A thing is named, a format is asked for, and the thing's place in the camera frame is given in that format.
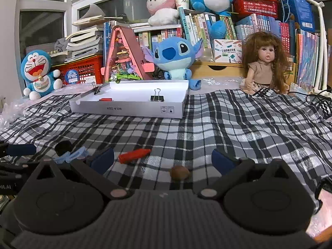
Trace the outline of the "blue Stitch plush toy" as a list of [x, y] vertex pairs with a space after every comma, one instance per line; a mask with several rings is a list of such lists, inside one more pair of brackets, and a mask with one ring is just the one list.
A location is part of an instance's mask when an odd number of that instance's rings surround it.
[[166, 80], [187, 80], [191, 90], [201, 89], [201, 80], [192, 78], [190, 67], [203, 54], [202, 39], [192, 45], [185, 38], [170, 37], [157, 43], [153, 51], [146, 46], [142, 51], [146, 61], [164, 71]]

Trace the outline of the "brown round nut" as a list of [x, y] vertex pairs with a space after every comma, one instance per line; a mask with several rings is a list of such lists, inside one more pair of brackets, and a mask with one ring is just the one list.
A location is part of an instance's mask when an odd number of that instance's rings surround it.
[[174, 166], [169, 173], [174, 181], [184, 181], [190, 176], [190, 171], [184, 166]]

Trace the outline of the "Doraemon plush toy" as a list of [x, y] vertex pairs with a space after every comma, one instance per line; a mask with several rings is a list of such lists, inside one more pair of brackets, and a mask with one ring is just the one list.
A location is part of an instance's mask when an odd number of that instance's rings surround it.
[[39, 100], [54, 90], [62, 88], [61, 71], [51, 71], [51, 57], [42, 50], [29, 52], [21, 63], [21, 75], [27, 82], [24, 96], [31, 101]]

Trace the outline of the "pink white bunny plush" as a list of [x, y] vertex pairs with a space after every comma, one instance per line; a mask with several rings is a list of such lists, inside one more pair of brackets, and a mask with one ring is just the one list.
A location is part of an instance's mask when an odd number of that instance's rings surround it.
[[151, 17], [151, 26], [173, 25], [178, 23], [179, 12], [175, 0], [147, 0], [146, 7]]

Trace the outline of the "wooden drawer box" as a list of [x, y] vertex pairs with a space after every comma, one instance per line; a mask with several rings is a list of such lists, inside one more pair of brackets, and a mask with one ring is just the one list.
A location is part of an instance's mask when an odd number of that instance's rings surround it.
[[194, 79], [212, 77], [246, 77], [246, 70], [240, 63], [216, 63], [195, 61], [190, 70]]

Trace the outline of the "light blue plastic clip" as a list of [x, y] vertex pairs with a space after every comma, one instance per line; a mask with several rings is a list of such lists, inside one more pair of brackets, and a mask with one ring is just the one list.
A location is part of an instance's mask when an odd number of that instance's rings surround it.
[[82, 160], [89, 156], [89, 152], [87, 151], [87, 148], [81, 147], [67, 158], [67, 162], [73, 161], [75, 159]]

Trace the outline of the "orange red oblong object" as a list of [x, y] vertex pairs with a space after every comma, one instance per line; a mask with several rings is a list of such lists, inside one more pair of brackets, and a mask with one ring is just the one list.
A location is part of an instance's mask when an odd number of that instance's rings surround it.
[[118, 160], [121, 164], [127, 164], [129, 162], [132, 162], [137, 159], [141, 159], [143, 157], [146, 157], [151, 153], [151, 149], [144, 149], [140, 148], [134, 151], [127, 152], [125, 154], [121, 154], [118, 157]]

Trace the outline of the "black binder clip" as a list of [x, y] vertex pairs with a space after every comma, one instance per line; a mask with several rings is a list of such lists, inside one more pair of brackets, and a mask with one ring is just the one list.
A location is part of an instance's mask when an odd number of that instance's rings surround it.
[[160, 92], [161, 92], [160, 88], [154, 89], [154, 94], [151, 95], [150, 101], [151, 102], [164, 102], [164, 96], [162, 96], [160, 94]]

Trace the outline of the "pink triangular diorama house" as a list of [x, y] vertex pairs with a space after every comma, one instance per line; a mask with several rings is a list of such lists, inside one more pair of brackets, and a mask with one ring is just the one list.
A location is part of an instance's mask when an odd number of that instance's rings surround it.
[[106, 65], [101, 69], [104, 82], [152, 80], [155, 65], [145, 60], [143, 51], [131, 28], [112, 29]]

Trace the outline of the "black white plaid cloth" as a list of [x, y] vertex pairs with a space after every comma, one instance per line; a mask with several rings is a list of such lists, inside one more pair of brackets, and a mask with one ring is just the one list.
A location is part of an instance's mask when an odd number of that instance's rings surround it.
[[[190, 95], [182, 119], [76, 114], [69, 101], [53, 96], [1, 130], [1, 140], [37, 148], [35, 155], [10, 158], [12, 163], [53, 158], [55, 145], [69, 140], [90, 154], [151, 149], [146, 158], [115, 162], [106, 171], [105, 177], [130, 189], [199, 191], [220, 176], [212, 166], [214, 149], [258, 163], [283, 159], [310, 194], [331, 179], [331, 122], [315, 105], [290, 95], [249, 96], [238, 89]], [[190, 176], [174, 181], [174, 166], [186, 167]]]

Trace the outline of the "white colourful pencil box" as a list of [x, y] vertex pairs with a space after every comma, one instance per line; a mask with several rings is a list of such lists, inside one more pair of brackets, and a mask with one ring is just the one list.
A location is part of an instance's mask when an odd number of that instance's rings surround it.
[[242, 41], [230, 39], [213, 40], [214, 62], [216, 63], [241, 63]]

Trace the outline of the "white desk lamp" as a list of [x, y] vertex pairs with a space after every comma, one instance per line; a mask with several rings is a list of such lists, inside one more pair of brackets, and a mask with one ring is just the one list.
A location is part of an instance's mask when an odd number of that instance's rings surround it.
[[320, 44], [318, 55], [318, 66], [316, 70], [315, 83], [312, 88], [312, 92], [318, 95], [322, 95], [331, 98], [331, 92], [327, 88], [327, 75], [328, 75], [328, 53], [327, 53], [327, 37], [325, 22], [323, 18], [322, 8], [325, 6], [323, 2], [317, 2], [314, 0], [306, 0], [310, 4], [317, 7], [319, 13], [320, 22]]

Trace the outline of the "red plastic basket right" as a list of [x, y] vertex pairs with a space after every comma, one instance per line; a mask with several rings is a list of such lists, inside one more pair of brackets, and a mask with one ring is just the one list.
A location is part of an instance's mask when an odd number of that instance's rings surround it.
[[278, 0], [233, 0], [232, 3], [238, 17], [247, 17], [256, 13], [278, 19]]

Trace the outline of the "blue gift bag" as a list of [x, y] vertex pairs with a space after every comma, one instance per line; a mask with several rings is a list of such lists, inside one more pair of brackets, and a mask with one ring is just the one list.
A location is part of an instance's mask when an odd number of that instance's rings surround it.
[[295, 22], [306, 32], [315, 31], [315, 21], [311, 4], [307, 0], [279, 0], [281, 4], [282, 22], [290, 20], [294, 16]]

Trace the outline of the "red plastic crate left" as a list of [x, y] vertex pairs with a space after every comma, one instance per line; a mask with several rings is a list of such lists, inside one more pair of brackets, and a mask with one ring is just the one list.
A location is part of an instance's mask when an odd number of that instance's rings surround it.
[[104, 65], [102, 55], [93, 55], [77, 61], [52, 66], [51, 69], [60, 70], [63, 85], [95, 83], [103, 84], [104, 77], [101, 68]]

